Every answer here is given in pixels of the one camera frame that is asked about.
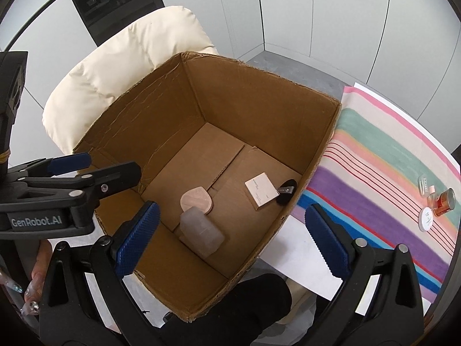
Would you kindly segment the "left hand with long nails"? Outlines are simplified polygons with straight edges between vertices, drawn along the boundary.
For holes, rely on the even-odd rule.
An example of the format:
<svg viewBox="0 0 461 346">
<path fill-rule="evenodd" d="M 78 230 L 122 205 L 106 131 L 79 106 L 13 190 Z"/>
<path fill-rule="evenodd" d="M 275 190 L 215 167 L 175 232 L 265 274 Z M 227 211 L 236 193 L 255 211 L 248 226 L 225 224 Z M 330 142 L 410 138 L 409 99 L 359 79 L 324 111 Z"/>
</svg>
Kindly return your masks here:
<svg viewBox="0 0 461 346">
<path fill-rule="evenodd" d="M 24 304 L 20 309 L 20 314 L 23 317 L 38 315 L 40 312 L 40 301 L 51 257 L 52 245 L 48 240 L 41 240 L 36 261 L 31 271 L 31 282 L 24 291 Z"/>
</svg>

